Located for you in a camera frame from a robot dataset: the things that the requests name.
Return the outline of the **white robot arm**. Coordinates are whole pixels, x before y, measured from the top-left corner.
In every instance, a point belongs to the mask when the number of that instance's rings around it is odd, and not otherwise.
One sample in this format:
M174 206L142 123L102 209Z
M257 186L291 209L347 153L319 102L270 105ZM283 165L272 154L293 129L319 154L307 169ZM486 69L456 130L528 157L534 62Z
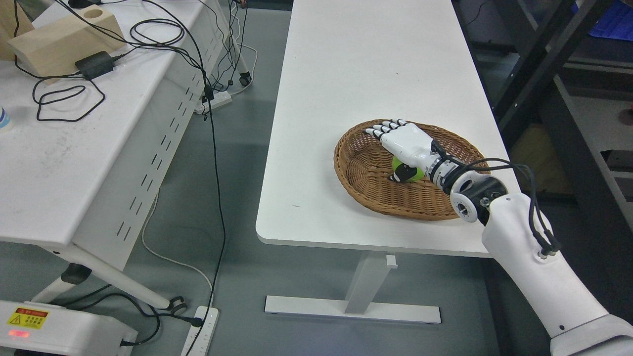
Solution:
M457 215L484 226L482 243L520 289L551 338L553 356L630 356L632 325L610 314L569 266L536 198L511 193L431 140L420 168Z

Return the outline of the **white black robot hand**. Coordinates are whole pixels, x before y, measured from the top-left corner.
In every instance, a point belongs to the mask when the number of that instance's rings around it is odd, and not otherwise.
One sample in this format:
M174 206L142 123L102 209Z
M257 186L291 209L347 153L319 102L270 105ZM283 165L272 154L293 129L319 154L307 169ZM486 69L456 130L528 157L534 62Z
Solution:
M394 182L406 182L417 171L431 178L433 165L439 154L432 152L433 139L416 124L403 119L384 120L365 128L364 133L381 142L382 146L400 161L388 177Z

